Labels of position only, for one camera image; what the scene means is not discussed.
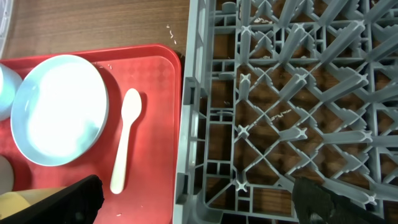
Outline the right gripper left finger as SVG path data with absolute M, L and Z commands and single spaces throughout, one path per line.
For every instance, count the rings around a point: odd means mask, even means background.
M 91 224 L 103 202 L 102 181 L 97 175 L 89 175 L 42 201 L 1 219 L 1 224 Z

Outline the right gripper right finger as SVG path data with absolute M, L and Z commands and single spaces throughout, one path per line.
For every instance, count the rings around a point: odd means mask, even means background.
M 292 192 L 300 224 L 385 224 L 385 220 L 352 203 L 348 198 L 301 177 Z

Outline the yellow plastic cup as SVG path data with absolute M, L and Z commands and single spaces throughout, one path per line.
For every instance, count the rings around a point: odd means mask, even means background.
M 64 188 L 32 189 L 4 193 L 1 195 L 1 219 L 10 217 Z

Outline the light blue plate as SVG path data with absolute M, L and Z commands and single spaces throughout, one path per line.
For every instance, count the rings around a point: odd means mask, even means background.
M 76 55 L 54 56 L 20 85 L 11 111 L 12 137 L 29 161 L 61 166 L 94 145 L 108 111 L 108 90 L 98 69 Z

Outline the white plastic spoon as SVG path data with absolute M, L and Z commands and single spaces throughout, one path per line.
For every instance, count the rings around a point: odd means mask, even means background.
M 120 194 L 124 189 L 131 126 L 140 116 L 141 111 L 142 99 L 139 92 L 134 88 L 128 89 L 121 107 L 123 126 L 110 182 L 110 190 L 113 194 Z

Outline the light blue rice bowl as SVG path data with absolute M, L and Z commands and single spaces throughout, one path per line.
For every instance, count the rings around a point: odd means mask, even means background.
M 1 64 L 1 121 L 10 117 L 12 104 L 21 83 L 22 78 L 17 72 Z

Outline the grey dishwasher rack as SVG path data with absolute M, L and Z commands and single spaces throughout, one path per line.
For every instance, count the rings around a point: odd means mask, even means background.
M 303 178 L 397 222 L 397 1 L 191 1 L 172 221 L 297 223 Z

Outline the red serving tray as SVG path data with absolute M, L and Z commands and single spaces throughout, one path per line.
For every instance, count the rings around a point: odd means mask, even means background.
M 64 187 L 95 174 L 104 192 L 96 223 L 170 223 L 182 89 L 178 55 L 160 44 L 86 50 L 79 55 L 99 69 L 108 88 L 105 129 L 98 142 L 75 161 L 44 167 L 19 152 L 9 120 L 2 121 L 1 154 L 14 169 L 14 189 Z M 125 188 L 115 195 L 109 182 L 122 129 L 121 103 L 130 88 L 140 93 L 142 112 L 131 129 Z

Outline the mint green empty bowl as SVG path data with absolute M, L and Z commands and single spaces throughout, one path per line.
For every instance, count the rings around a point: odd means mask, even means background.
M 14 187 L 14 171 L 10 162 L 0 157 L 0 194 L 11 192 Z

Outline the clear plastic bin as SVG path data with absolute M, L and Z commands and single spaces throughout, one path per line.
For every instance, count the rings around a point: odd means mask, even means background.
M 14 0 L 0 0 L 0 55 L 4 55 L 11 24 Z

